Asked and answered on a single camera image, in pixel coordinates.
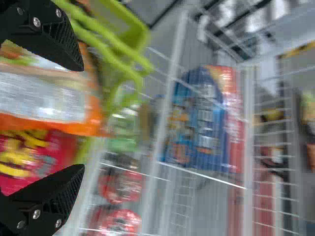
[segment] merchandise display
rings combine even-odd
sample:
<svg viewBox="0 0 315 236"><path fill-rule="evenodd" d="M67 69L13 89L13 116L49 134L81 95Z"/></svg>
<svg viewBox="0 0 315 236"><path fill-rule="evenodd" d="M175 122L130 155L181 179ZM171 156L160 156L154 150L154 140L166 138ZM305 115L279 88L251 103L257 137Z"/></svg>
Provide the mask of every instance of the merchandise display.
<svg viewBox="0 0 315 236"><path fill-rule="evenodd" d="M135 152L140 139L140 123L138 116L139 105L123 108L118 114L109 119L111 124L108 133L112 138L108 140L110 152Z"/></svg>
<svg viewBox="0 0 315 236"><path fill-rule="evenodd" d="M112 209L108 206L97 207L91 217L88 236L132 236L137 234L141 227L141 217L128 209Z"/></svg>
<svg viewBox="0 0 315 236"><path fill-rule="evenodd" d="M73 164L76 137L58 130L3 131L0 188L10 195Z"/></svg>
<svg viewBox="0 0 315 236"><path fill-rule="evenodd" d="M305 126L307 134L315 136L315 96L312 90L302 91L301 125Z"/></svg>
<svg viewBox="0 0 315 236"><path fill-rule="evenodd" d="M123 169L106 168L98 179L98 192L111 204L135 202L139 199L143 179L139 171L137 160L126 155L110 155L109 161Z"/></svg>
<svg viewBox="0 0 315 236"><path fill-rule="evenodd" d="M190 70L181 80L201 93L175 84L162 161L241 173L244 124L236 118L242 99L235 73L230 67L208 65Z"/></svg>

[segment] white wire rack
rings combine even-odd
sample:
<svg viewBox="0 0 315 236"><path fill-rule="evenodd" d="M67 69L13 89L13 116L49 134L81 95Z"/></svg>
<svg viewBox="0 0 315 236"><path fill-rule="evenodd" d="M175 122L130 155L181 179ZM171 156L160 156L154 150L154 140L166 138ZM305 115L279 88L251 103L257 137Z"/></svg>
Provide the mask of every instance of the white wire rack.
<svg viewBox="0 0 315 236"><path fill-rule="evenodd" d="M244 6L252 10L252 4L245 3ZM309 14L312 13L314 4L308 3L305 9ZM292 80L293 75L314 70L314 66L310 64L290 70L287 62L279 61L274 56L309 42L311 38L308 34L294 43L293 38L281 43L278 41L271 50L265 52L264 48L261 49L265 43L265 39L262 39L264 30L273 29L274 32L278 27L270 25L255 34L258 43L254 47L248 44L248 38L252 35L238 38L237 34L229 33L228 37L233 43L227 45L224 39L206 31L211 44L215 44L215 47L209 47L209 43L197 39L198 24L192 19L196 11L200 11L200 8L195 5L182 7L170 57L155 48L147 48L146 54L156 69L145 78L145 90L141 96L143 100L150 101L162 94L164 99L153 148L142 145L137 153L129 153L139 160L141 166L137 171L144 179L140 200L124 203L122 208L131 209L141 216L142 228L138 234L145 236L306 235ZM295 17L286 17L287 22L294 25L301 20L299 17L304 16L298 10ZM223 27L219 29L223 32L227 30ZM235 45L252 59L244 61L231 49ZM265 69L262 62L267 60L273 64L275 73L266 75L262 71ZM245 135L239 139L245 145L242 151L234 153L240 156L242 171L239 172L222 171L222 168L184 168L161 161L174 87L181 84L202 96L201 90L181 78L185 72L208 64L230 66L239 73L237 79L244 100L240 112L229 110L214 99L206 99L212 106L227 109L231 116L244 124ZM127 91L133 90L132 85L125 85L125 88ZM284 114L282 119L254 125L254 117L274 112L274 109ZM274 157L264 154L264 148L282 150L280 167L266 166L268 159L274 161ZM82 187L62 235L86 235L100 231L90 226L91 212L95 207L108 204L97 193L98 177L106 168L125 170L107 160L105 139L95 139L91 153L87 154L90 159Z"/></svg>

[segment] orange snack bag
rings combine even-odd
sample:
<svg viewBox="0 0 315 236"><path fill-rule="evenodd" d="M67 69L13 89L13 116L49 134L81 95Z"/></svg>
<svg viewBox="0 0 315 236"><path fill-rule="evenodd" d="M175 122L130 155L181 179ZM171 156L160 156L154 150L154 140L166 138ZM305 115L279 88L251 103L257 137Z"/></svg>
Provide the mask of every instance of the orange snack bag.
<svg viewBox="0 0 315 236"><path fill-rule="evenodd" d="M5 63L0 63L0 71L4 85L0 88L0 130L57 129L82 136L105 136L98 84L90 71Z"/></svg>

